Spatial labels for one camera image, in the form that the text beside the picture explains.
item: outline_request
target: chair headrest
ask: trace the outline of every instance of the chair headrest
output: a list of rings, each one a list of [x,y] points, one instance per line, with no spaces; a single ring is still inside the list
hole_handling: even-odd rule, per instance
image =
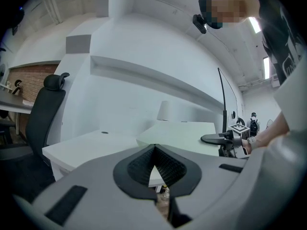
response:
[[[59,91],[64,86],[64,83],[65,83],[64,78],[68,76],[69,76],[69,73],[67,72],[62,73],[61,76],[51,74],[45,78],[44,87],[52,91]]]

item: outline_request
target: black rubber pad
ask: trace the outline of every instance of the black rubber pad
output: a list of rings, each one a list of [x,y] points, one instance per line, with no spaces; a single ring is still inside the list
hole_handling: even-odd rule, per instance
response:
[[[241,167],[237,167],[237,166],[233,166],[233,165],[225,164],[225,163],[221,164],[219,168],[228,170],[228,171],[237,172],[237,173],[241,173],[241,171],[243,170],[243,168]]]
[[[67,218],[77,206],[87,188],[73,186],[51,209],[46,213],[53,222],[63,226]]]

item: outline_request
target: office chair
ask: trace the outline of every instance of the office chair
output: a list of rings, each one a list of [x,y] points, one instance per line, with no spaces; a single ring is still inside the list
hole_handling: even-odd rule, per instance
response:
[[[0,165],[10,181],[11,191],[31,202],[37,194],[54,182],[50,161],[43,155],[49,130],[66,92],[62,90],[68,73],[49,75],[39,91],[25,134],[29,146],[0,146]]]

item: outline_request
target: person's hand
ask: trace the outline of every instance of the person's hand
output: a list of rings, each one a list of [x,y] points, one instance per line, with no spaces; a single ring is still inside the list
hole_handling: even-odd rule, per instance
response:
[[[251,153],[251,146],[247,140],[242,139],[242,146],[246,149],[248,154]]]

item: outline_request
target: white desk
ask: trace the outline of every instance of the white desk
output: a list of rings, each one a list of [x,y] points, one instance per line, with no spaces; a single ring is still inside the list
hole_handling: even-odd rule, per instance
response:
[[[218,156],[217,146],[199,141],[202,135],[215,133],[212,123],[162,122],[142,133],[138,141],[134,137],[101,132],[102,130],[97,130],[43,148],[43,155],[51,161],[56,181],[89,160],[147,144],[159,143]],[[154,167],[149,187],[156,187],[159,191],[164,184],[158,170]]]
[[[64,142],[43,148],[43,155],[50,159],[57,181],[81,164],[137,147],[136,139],[119,134],[103,134],[97,130]]]
[[[19,116],[20,113],[30,114],[32,107],[23,104],[23,98],[18,95],[0,91],[0,109],[15,112],[16,114],[16,134],[19,135]]]
[[[219,156],[218,146],[201,141],[201,137],[207,134],[215,134],[214,123],[161,121],[140,134],[137,142],[139,146],[161,144]]]

